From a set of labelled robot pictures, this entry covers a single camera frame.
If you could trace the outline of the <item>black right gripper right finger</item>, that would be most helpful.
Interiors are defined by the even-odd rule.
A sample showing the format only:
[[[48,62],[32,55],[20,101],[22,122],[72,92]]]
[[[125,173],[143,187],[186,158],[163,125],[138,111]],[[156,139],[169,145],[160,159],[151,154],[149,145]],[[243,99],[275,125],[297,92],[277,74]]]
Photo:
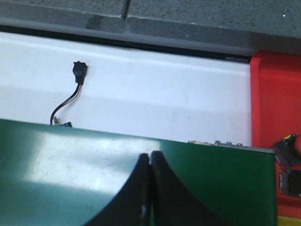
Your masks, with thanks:
[[[156,226],[228,226],[177,177],[161,151],[151,154]]]

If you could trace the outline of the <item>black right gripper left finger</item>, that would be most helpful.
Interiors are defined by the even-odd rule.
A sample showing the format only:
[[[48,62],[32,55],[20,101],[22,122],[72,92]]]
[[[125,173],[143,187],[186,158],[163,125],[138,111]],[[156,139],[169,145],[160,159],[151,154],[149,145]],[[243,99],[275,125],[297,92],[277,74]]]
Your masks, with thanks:
[[[126,183],[113,199],[89,220],[87,226],[149,226],[151,200],[149,156],[139,155]]]

